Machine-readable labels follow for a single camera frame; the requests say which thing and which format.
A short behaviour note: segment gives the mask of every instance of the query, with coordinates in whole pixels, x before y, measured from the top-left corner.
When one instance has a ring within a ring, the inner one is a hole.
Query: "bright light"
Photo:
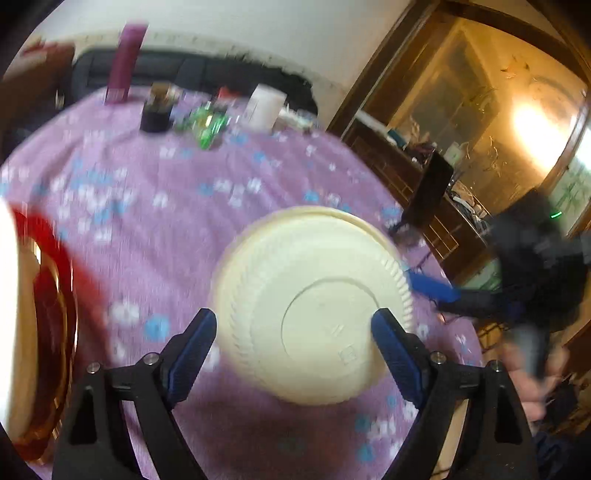
[[[563,152],[570,132],[552,124],[540,109],[527,103],[515,108],[513,126],[522,146],[545,176]]]

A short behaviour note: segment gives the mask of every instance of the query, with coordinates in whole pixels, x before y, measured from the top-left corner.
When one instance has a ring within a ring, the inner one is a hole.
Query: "floral tablecloth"
[[[138,130],[145,89],[119,106],[105,106],[104,94],[64,111],[0,170],[0,195],[44,212],[72,253],[81,365],[128,365],[160,351],[207,306],[224,249],[273,211],[325,205],[379,228],[400,216],[386,188],[329,134],[259,135],[235,124],[220,146],[202,151],[189,134]],[[177,110],[203,99],[186,93]],[[428,248],[423,242],[402,254],[412,268]],[[433,256],[422,270],[444,278]],[[414,310],[430,349],[480,363],[467,319],[443,325],[419,296]],[[416,414],[392,378],[342,404],[288,404],[245,384],[215,344],[189,398],[174,410],[206,475],[228,480],[380,478]],[[157,478],[137,420],[128,420],[142,472]],[[50,467],[37,469],[50,476]]]

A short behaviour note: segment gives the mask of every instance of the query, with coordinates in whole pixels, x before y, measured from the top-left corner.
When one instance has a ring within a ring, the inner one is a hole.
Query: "wooden dresser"
[[[406,207],[421,180],[420,166],[357,119],[345,134],[344,142],[379,177],[396,201]],[[468,280],[489,260],[486,244],[447,197],[442,199],[424,234],[447,278],[455,284]]]

